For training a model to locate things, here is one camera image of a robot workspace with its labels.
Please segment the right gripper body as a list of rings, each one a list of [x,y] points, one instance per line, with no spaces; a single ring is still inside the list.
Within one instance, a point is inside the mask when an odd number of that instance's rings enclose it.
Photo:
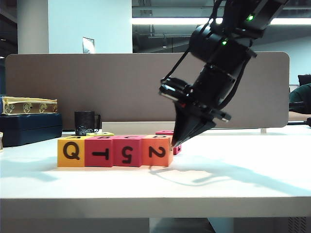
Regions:
[[[176,122],[213,122],[231,120],[231,115],[219,107],[217,99],[202,91],[174,91]]]

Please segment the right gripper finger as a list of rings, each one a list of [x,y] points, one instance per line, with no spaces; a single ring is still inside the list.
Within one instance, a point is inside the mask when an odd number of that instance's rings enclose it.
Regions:
[[[178,144],[180,145],[215,126],[216,123],[210,119],[182,116],[178,119]]]
[[[175,126],[172,139],[172,146],[177,147],[190,138],[197,136],[201,129],[201,119],[197,109],[192,105],[174,103]]]

